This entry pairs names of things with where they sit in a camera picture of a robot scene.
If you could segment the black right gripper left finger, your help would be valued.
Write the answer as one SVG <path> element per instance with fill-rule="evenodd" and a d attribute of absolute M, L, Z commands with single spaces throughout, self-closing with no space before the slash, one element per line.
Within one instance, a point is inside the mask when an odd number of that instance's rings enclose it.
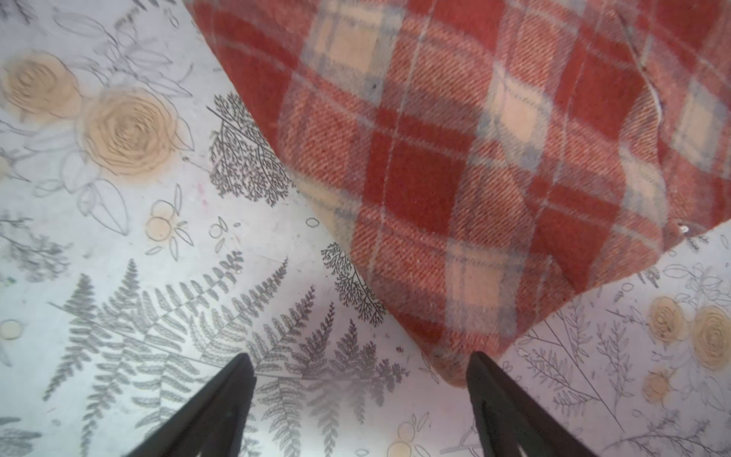
<path fill-rule="evenodd" d="M 255 387 L 251 358 L 236 355 L 131 455 L 237 456 Z"/>

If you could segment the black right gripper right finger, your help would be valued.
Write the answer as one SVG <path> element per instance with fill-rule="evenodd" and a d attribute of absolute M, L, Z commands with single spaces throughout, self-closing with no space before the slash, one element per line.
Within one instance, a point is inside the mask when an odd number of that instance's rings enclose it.
<path fill-rule="evenodd" d="M 485 456 L 595 456 L 483 352 L 466 382 Z"/>

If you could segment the red plaid skirt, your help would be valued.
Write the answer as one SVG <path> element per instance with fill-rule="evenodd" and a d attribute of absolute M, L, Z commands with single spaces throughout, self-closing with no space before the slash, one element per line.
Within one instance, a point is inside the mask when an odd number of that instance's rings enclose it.
<path fill-rule="evenodd" d="M 449 384 L 730 217 L 726 1 L 190 1 Z"/>

